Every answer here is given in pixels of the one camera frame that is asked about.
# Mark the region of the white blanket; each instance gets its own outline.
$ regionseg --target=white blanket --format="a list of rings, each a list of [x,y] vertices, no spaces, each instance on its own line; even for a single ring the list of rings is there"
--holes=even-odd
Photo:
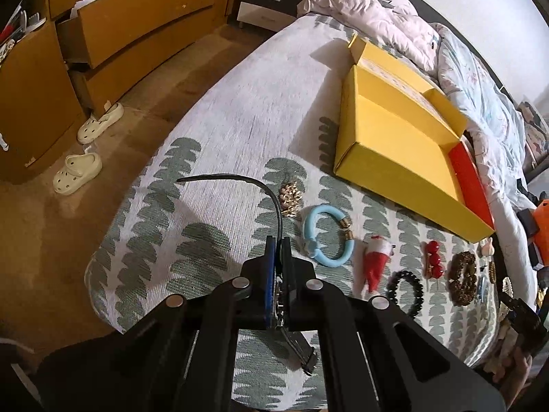
[[[322,13],[364,32],[436,77],[439,35],[414,7],[384,8],[378,0],[303,0],[297,14]]]
[[[503,252],[513,293],[535,308],[537,280],[528,257],[526,233],[516,212],[535,206],[517,190],[523,179],[524,122],[498,90],[478,59],[448,28],[441,35],[439,83],[449,100],[468,118],[480,179]]]

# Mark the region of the black bead bracelet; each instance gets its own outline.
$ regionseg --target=black bead bracelet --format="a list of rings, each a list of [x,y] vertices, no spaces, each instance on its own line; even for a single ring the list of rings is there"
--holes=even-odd
[[[419,311],[423,306],[423,285],[421,283],[421,280],[419,280],[419,277],[417,277],[411,271],[404,270],[404,271],[395,272],[391,280],[389,280],[389,283],[387,284],[387,297],[391,301],[393,301],[396,305],[399,304],[398,301],[396,300],[396,288],[399,285],[400,280],[402,279],[410,283],[410,285],[413,288],[414,303],[410,308],[409,312],[407,313],[407,315],[413,319],[419,314]]]

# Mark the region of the orange object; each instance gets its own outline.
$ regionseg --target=orange object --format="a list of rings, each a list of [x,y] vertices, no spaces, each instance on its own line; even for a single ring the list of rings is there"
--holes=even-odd
[[[458,142],[448,153],[448,158],[452,163],[459,186],[461,187],[465,206],[494,229],[492,214],[490,207],[488,207],[484,189],[465,146],[461,142]]]
[[[534,243],[544,265],[549,266],[549,200],[542,201],[532,215],[540,227],[540,232],[534,235]]]

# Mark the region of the brown bead bracelet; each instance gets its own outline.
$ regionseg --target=brown bead bracelet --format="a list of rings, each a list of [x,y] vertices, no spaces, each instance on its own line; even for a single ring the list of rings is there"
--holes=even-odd
[[[465,251],[452,260],[448,275],[452,300],[462,306],[469,305],[477,295],[477,260],[474,254]]]

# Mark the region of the red cherry earring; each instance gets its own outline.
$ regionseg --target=red cherry earring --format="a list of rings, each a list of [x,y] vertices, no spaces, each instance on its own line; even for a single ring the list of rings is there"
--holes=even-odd
[[[436,290],[439,290],[439,279],[444,274],[443,267],[440,265],[441,259],[439,255],[440,245],[437,241],[432,240],[425,246],[425,250],[429,254],[427,258],[427,264],[425,268],[425,275],[427,280],[431,277],[436,279]]]

